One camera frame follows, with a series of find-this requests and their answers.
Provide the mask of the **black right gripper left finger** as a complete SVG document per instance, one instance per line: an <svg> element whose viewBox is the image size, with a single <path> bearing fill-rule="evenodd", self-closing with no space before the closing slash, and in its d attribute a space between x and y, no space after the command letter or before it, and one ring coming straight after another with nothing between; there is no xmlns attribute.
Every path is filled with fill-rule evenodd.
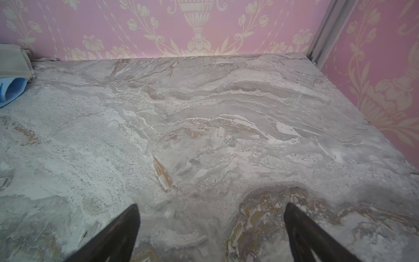
<svg viewBox="0 0 419 262"><path fill-rule="evenodd" d="M140 225L138 206L132 204L66 261L128 262Z"/></svg>

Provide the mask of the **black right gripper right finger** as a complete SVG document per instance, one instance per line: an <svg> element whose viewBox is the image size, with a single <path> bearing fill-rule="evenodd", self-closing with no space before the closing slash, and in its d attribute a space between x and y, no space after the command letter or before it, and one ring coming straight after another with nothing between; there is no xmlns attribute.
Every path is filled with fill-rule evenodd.
<svg viewBox="0 0 419 262"><path fill-rule="evenodd" d="M291 254L296 262L358 262L324 229L293 203L287 203L284 223L289 237Z"/></svg>

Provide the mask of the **light blue shirt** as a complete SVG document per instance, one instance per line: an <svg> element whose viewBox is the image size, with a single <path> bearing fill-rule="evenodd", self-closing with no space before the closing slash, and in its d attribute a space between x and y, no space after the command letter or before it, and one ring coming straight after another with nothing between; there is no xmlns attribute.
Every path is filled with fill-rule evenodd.
<svg viewBox="0 0 419 262"><path fill-rule="evenodd" d="M26 78L1 78L1 108L22 95L26 89L27 82Z"/></svg>

